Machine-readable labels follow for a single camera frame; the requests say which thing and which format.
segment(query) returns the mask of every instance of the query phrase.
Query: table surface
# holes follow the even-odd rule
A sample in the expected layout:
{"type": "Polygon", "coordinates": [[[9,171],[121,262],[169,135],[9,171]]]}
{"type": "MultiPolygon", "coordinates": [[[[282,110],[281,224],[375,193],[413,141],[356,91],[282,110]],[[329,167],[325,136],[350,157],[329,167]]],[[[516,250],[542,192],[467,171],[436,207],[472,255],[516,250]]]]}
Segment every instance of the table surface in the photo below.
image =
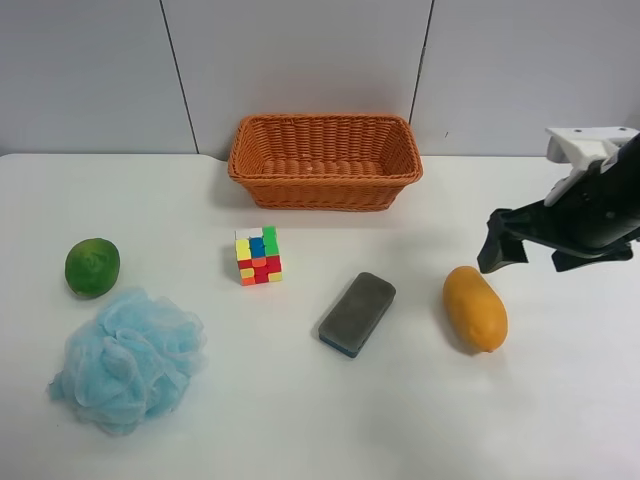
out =
{"type": "Polygon", "coordinates": [[[640,477],[640,264],[487,277],[509,311],[492,354],[460,348],[441,306],[475,265],[489,214],[543,198],[568,166],[541,158],[424,157],[381,213],[257,208],[197,155],[0,158],[0,470],[7,480],[598,479],[640,477]],[[234,230],[279,228],[285,280],[241,287],[234,230]],[[107,295],[66,288],[69,248],[112,240],[107,295]],[[317,339],[361,271],[397,288],[357,359],[317,339]],[[180,407],[110,437],[51,403],[66,338],[142,286],[197,313],[208,367],[180,407]]]}

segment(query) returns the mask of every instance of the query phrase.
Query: lime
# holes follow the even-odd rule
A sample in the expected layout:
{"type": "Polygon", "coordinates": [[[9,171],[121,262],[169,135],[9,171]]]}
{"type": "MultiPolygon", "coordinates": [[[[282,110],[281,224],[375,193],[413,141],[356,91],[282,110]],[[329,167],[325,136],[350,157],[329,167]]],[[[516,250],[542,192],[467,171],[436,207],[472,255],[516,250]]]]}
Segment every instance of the lime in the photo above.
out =
{"type": "Polygon", "coordinates": [[[71,290],[82,297],[107,293],[118,279],[120,254],[103,238],[90,238],[75,245],[67,255],[64,277],[71,290]]]}

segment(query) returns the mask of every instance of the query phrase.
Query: robotic arm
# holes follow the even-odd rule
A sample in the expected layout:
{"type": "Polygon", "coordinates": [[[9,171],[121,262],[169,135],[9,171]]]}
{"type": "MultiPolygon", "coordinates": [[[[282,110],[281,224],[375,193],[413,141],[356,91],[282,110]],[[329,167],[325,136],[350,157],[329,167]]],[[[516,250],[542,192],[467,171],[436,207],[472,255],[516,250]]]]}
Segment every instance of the robotic arm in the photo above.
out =
{"type": "Polygon", "coordinates": [[[571,163],[544,200],[489,217],[482,273],[527,263],[523,240],[556,251],[558,272],[596,262],[629,260],[640,237],[640,132],[632,128],[550,128],[547,158],[571,163]]]}

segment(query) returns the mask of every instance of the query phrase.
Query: colorful cube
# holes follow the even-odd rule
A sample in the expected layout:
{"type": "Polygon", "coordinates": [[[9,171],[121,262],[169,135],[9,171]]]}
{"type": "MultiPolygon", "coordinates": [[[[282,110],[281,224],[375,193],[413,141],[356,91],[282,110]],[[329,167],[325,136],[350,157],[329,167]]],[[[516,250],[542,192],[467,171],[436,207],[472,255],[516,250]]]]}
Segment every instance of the colorful cube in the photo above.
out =
{"type": "Polygon", "coordinates": [[[236,230],[236,258],[243,286],[282,280],[276,227],[236,230]]]}

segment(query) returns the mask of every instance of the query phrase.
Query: orange wicker basket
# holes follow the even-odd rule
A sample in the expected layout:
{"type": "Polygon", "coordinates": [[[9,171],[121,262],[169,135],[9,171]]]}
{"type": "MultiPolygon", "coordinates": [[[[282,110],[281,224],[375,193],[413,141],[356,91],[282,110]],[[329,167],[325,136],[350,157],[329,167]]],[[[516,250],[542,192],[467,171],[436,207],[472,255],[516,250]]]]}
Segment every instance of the orange wicker basket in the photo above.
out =
{"type": "Polygon", "coordinates": [[[422,176],[394,115],[255,115],[240,124],[229,176],[264,208],[378,211],[422,176]]]}

